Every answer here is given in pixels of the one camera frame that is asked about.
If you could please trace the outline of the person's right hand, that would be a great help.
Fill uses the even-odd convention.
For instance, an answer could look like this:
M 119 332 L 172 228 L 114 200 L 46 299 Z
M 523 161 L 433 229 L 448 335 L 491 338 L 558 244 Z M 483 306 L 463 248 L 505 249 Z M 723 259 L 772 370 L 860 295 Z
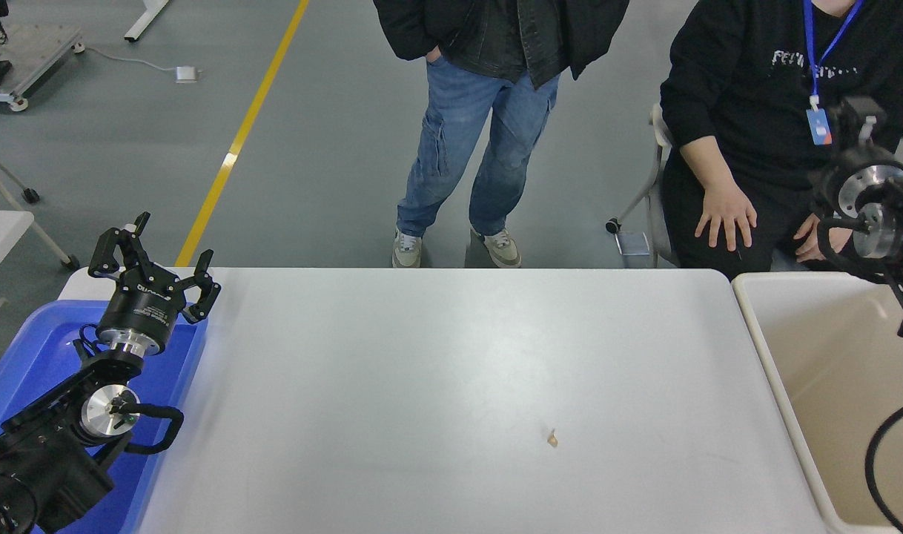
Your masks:
M 749 197 L 732 180 L 703 185 L 702 212 L 695 237 L 706 237 L 715 248 L 723 241 L 730 252 L 753 246 L 757 212 Z

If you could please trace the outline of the person's left hand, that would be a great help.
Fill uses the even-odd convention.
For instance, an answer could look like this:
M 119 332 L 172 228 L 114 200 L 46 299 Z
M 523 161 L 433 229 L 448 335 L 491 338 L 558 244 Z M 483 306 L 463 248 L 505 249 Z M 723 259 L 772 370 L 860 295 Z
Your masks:
M 810 263 L 810 261 L 826 260 L 820 247 L 818 238 L 818 226 L 821 220 L 814 214 L 808 216 L 798 227 L 793 239 L 798 241 L 794 256 L 797 263 Z M 833 228 L 827 232 L 828 243 L 835 253 L 841 253 L 852 237 L 852 231 L 848 228 Z

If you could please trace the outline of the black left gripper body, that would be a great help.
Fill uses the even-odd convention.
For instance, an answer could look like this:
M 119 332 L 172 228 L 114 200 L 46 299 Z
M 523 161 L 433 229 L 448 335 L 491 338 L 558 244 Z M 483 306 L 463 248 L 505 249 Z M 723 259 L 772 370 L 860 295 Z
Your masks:
M 110 345 L 123 332 L 146 338 L 146 349 L 164 349 L 173 334 L 182 298 L 173 292 L 176 274 L 156 269 L 152 274 L 129 269 L 120 274 L 116 290 L 98 324 L 98 338 Z

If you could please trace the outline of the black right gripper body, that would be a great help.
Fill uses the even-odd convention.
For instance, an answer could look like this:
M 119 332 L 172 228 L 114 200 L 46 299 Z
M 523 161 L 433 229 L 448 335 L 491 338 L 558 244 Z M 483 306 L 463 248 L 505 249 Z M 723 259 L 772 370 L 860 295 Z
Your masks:
M 813 179 L 816 199 L 840 217 L 857 217 L 882 200 L 889 179 L 903 179 L 903 163 L 878 145 L 842 151 Z

